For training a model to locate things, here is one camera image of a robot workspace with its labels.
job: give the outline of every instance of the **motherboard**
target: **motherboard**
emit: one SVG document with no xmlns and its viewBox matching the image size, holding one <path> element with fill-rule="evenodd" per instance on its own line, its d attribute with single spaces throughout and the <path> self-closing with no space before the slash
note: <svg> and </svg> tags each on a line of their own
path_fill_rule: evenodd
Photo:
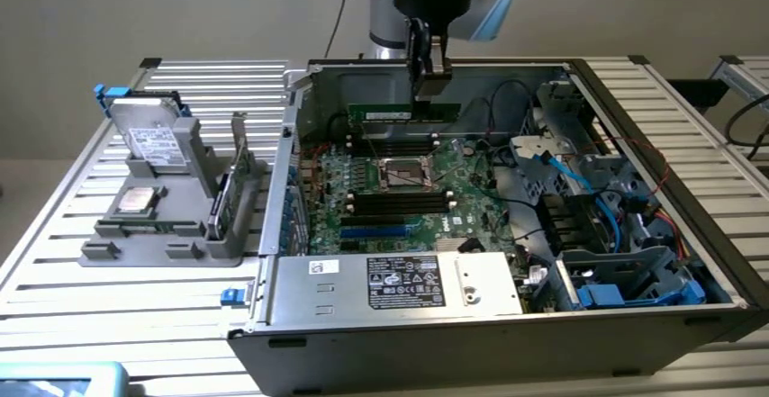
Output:
<svg viewBox="0 0 769 397">
<path fill-rule="evenodd" d="M 477 147 L 363 140 L 315 149 L 310 254 L 512 251 L 505 207 L 469 182 L 485 163 Z"/>
</svg>

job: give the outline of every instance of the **green circuit board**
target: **green circuit board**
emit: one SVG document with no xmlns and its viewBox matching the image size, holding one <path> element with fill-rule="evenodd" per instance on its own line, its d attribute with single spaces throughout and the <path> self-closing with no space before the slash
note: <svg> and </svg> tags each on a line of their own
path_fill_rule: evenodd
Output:
<svg viewBox="0 0 769 397">
<path fill-rule="evenodd" d="M 474 148 L 476 144 L 466 142 L 464 146 Z M 416 162 L 418 157 L 393 158 L 396 161 L 410 159 Z M 486 251 L 512 251 L 513 243 L 501 238 L 509 239 L 510 231 L 502 227 L 498 228 L 498 234 L 493 231 L 505 207 L 482 195 L 469 181 L 478 157 L 476 155 L 466 157 L 462 152 L 457 152 L 457 148 L 445 144 L 424 159 L 430 186 L 402 181 L 398 186 L 388 187 L 382 185 L 379 159 L 354 158 L 338 148 L 331 148 L 318 156 L 319 176 L 309 196 L 311 255 L 438 251 L 448 245 L 442 239 L 457 241 L 468 238 L 478 238 Z M 406 215 L 405 223 L 409 231 L 406 237 L 355 239 L 359 248 L 350 251 L 341 248 L 343 242 L 341 231 L 342 218 L 350 215 L 345 206 L 346 196 L 351 190 L 357 194 L 452 190 L 454 194 L 452 199 L 457 205 L 446 213 Z M 488 225 L 484 224 L 484 214 L 489 219 Z"/>
</svg>

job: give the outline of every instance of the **warning label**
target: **warning label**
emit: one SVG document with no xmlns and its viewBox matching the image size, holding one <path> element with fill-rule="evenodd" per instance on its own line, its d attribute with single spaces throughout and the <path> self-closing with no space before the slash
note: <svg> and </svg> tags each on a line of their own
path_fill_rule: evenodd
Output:
<svg viewBox="0 0 769 397">
<path fill-rule="evenodd" d="M 367 272 L 374 310 L 446 306 L 437 256 L 370 257 Z"/>
<path fill-rule="evenodd" d="M 171 129 L 128 129 L 142 157 L 154 166 L 183 166 L 185 156 Z"/>
</svg>

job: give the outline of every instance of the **gray wall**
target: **gray wall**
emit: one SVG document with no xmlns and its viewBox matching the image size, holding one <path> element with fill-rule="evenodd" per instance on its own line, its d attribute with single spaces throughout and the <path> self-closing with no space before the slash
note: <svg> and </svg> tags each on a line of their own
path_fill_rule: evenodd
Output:
<svg viewBox="0 0 769 397">
<path fill-rule="evenodd" d="M 339 0 L 0 0 L 0 158 L 71 158 L 102 116 L 98 82 L 147 56 L 322 56 Z M 767 0 L 516 0 L 492 43 L 453 55 L 645 54 L 697 77 L 723 53 L 769 54 Z M 367 49 L 367 0 L 349 0 L 334 57 Z"/>
</svg>

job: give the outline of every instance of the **blue cable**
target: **blue cable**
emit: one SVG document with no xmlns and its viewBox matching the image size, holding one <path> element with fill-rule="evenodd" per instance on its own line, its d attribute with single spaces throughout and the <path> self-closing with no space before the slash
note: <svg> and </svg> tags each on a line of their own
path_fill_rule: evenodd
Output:
<svg viewBox="0 0 769 397">
<path fill-rule="evenodd" d="M 590 185 L 590 181 L 588 181 L 588 178 L 573 173 L 554 158 L 552 158 L 548 161 L 548 164 L 552 165 L 564 175 L 566 175 L 574 181 L 581 183 L 585 186 L 585 190 L 588 190 L 589 194 L 596 194 L 596 190 L 593 189 L 593 186 Z M 609 209 L 609 205 L 606 205 L 606 202 L 604 202 L 604 199 L 598 195 L 596 196 L 596 204 L 598 205 L 601 212 L 609 218 L 609 223 L 612 224 L 612 230 L 614 231 L 614 253 L 617 253 L 620 252 L 620 241 L 622 236 L 622 234 L 620 233 L 620 225 L 617 224 L 617 219 L 614 218 L 614 214 Z"/>
</svg>

